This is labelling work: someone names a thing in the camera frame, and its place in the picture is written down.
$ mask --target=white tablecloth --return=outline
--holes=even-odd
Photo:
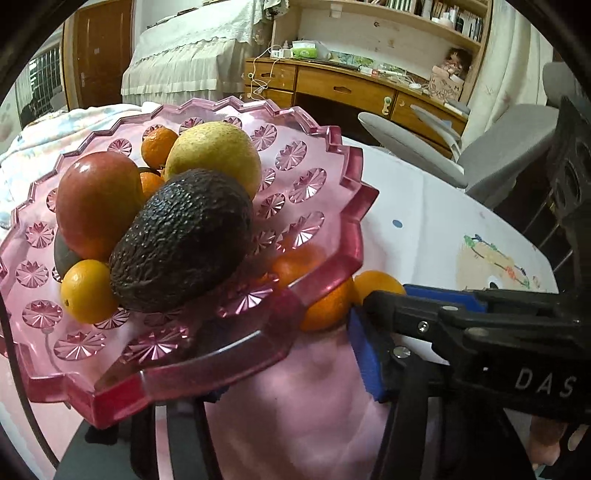
[[[482,288],[493,278],[511,288],[502,268],[470,255],[467,239],[478,236],[481,241],[472,242],[484,245],[479,252],[502,252],[526,272],[517,277],[527,277],[533,290],[557,291],[544,256],[494,213],[391,155],[346,143],[363,148],[363,179],[380,190],[362,222],[364,270],[443,288],[464,288],[458,281],[466,278],[473,281],[468,287]],[[415,347],[428,353],[424,342]],[[7,378],[7,361],[0,357],[0,421],[23,457],[49,479],[52,468]],[[80,416],[62,404],[34,410],[61,457]],[[303,336],[287,359],[234,385],[207,412],[225,480],[365,479],[387,416],[387,408],[365,392],[343,329]]]

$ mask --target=drawer handle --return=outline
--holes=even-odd
[[[382,107],[382,115],[390,113],[390,105],[392,105],[392,97],[384,97],[384,106]]]
[[[333,87],[333,90],[340,93],[351,93],[351,90],[349,90],[347,87]]]

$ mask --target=cardboard box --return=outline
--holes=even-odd
[[[450,78],[449,73],[445,70],[433,67],[431,79],[429,80],[429,96],[440,103],[445,103],[448,100],[459,100],[464,88],[464,82],[458,80]]]

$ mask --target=avocado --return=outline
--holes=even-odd
[[[53,241],[53,260],[56,263],[56,270],[60,278],[64,278],[68,270],[82,260],[66,245],[59,229],[56,232],[56,239]]]
[[[228,278],[251,244],[252,203],[233,178],[195,168],[152,195],[109,265],[121,305],[166,312]]]

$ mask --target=chair backrest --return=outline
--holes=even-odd
[[[563,61],[552,61],[544,65],[542,82],[550,106],[558,108],[563,96],[585,97],[580,83]]]
[[[464,167],[466,193],[488,207],[496,206],[497,192],[548,150],[557,119],[558,110],[553,107],[510,107],[462,152],[458,164]]]

